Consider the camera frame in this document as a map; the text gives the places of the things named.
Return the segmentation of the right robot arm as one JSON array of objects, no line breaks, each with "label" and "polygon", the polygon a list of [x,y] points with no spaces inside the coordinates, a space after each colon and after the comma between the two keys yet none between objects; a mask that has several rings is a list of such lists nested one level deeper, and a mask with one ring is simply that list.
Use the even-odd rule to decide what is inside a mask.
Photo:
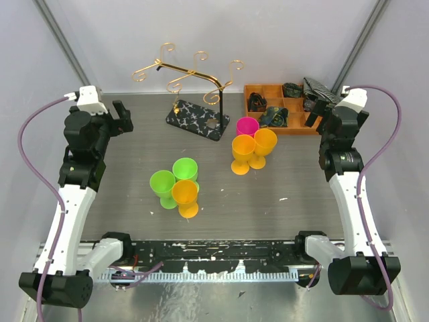
[{"label": "right robot arm", "polygon": [[316,260],[326,268],[336,295],[383,295],[401,270],[399,258],[388,255],[377,233],[362,177],[364,163],[353,147],[369,116],[365,104],[365,99],[343,99],[323,107],[319,101],[306,120],[311,125],[322,118],[316,129],[321,136],[319,165],[339,208],[345,244],[334,245],[321,231],[299,231],[294,256],[301,264]]}]

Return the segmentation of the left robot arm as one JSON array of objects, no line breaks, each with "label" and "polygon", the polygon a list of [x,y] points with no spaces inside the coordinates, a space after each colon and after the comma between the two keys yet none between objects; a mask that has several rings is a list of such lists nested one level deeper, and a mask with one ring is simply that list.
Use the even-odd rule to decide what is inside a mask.
[{"label": "left robot arm", "polygon": [[107,232],[85,257],[78,249],[86,217],[99,191],[112,137],[133,131],[131,112],[121,101],[113,101],[118,118],[109,111],[90,114],[75,105],[64,121],[68,142],[60,169],[58,188],[51,184],[58,204],[54,219],[33,270],[23,272],[18,285],[39,305],[82,309],[89,301],[93,284],[111,264],[126,266],[134,258],[127,233]]}]

